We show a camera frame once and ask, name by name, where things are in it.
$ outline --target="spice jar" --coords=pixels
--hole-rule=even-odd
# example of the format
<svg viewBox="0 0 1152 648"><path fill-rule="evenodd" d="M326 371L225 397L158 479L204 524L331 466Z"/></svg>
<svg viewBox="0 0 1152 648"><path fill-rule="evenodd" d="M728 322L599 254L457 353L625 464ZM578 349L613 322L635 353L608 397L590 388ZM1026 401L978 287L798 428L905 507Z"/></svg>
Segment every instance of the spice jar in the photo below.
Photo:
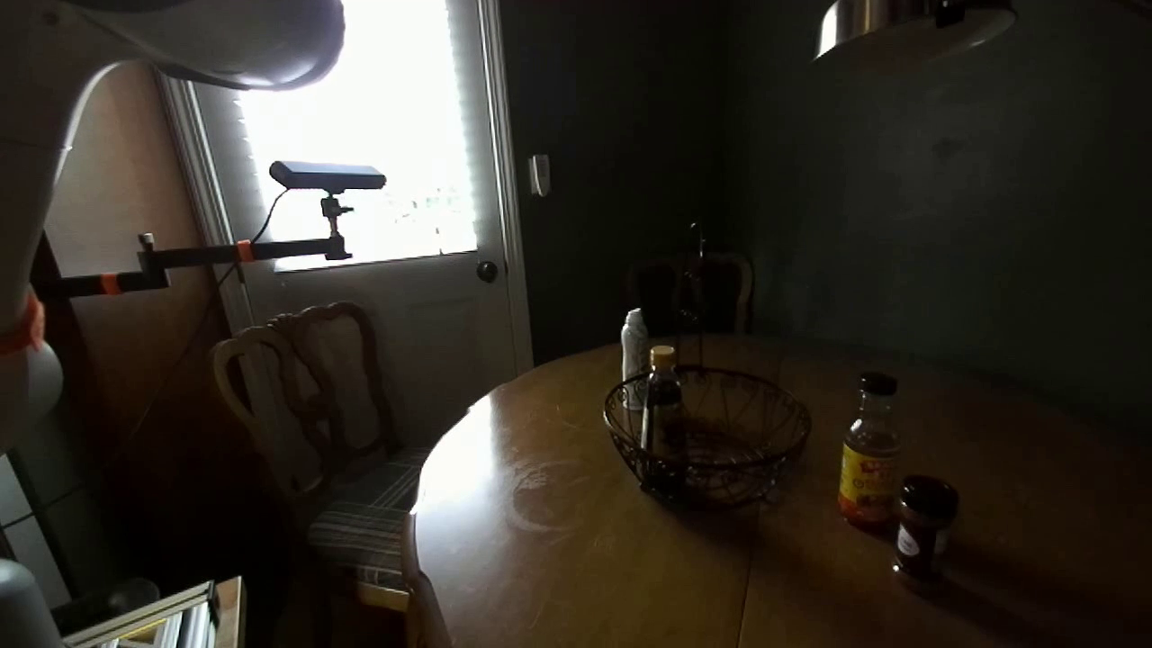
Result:
<svg viewBox="0 0 1152 648"><path fill-rule="evenodd" d="M899 495L896 376L861 375L861 411L841 435L834 507L847 520L889 531Z"/></svg>
<svg viewBox="0 0 1152 648"><path fill-rule="evenodd" d="M939 557L945 549L951 524L960 512L960 495L936 473L906 473L899 483L899 530L891 573L911 580L939 580Z"/></svg>

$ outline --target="small jar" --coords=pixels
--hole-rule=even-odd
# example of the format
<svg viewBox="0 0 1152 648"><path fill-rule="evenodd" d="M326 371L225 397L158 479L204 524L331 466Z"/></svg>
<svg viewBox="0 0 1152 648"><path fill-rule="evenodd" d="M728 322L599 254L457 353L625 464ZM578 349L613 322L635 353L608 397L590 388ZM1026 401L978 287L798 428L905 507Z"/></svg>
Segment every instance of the small jar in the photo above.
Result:
<svg viewBox="0 0 1152 648"><path fill-rule="evenodd" d="M939 557L945 549L951 524L960 512L960 495L936 473L906 473L899 483L899 530L891 573L911 580L939 580Z"/></svg>

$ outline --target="jar lid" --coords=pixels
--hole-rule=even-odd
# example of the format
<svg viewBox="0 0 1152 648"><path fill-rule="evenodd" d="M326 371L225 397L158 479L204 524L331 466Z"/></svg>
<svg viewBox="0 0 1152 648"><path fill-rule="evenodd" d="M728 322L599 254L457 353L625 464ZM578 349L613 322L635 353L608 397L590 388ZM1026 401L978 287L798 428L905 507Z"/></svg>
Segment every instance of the jar lid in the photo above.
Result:
<svg viewBox="0 0 1152 648"><path fill-rule="evenodd" d="M650 344L648 349L648 363L659 368L659 371L675 368L675 344Z"/></svg>
<svg viewBox="0 0 1152 648"><path fill-rule="evenodd" d="M865 371L861 375L861 388L872 397L891 397L896 391L896 376L891 375L878 375L878 371Z"/></svg>
<svg viewBox="0 0 1152 648"><path fill-rule="evenodd" d="M936 473L906 473L899 483L899 502L926 519L959 519L960 493Z"/></svg>

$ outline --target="window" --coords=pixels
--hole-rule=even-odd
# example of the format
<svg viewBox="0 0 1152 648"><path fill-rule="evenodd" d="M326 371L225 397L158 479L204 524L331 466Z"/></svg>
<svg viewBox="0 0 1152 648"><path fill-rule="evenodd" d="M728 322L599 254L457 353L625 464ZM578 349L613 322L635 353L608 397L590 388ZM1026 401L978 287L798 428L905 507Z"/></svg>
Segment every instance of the window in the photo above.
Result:
<svg viewBox="0 0 1152 648"><path fill-rule="evenodd" d="M479 219L497 207L475 4L344 0L337 64L297 88L219 88L180 81L176 113L223 241L323 237L320 191L287 191L271 161L366 161L386 191L344 191L337 219L354 263L470 251ZM278 271L326 266L320 254Z"/></svg>

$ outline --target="round wooden table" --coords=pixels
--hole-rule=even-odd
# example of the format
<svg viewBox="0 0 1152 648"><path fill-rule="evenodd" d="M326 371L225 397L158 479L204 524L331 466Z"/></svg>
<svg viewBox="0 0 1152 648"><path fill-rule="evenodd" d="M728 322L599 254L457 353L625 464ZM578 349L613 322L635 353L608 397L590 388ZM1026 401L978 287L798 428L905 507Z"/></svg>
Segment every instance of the round wooden table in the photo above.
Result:
<svg viewBox="0 0 1152 648"><path fill-rule="evenodd" d="M801 400L812 428L773 507L679 512L613 451L619 349L482 397L432 451L409 519L432 645L1147 645L1152 440L1023 388L852 349L704 339ZM834 514L858 375L899 376L905 470L960 490L945 580Z"/></svg>

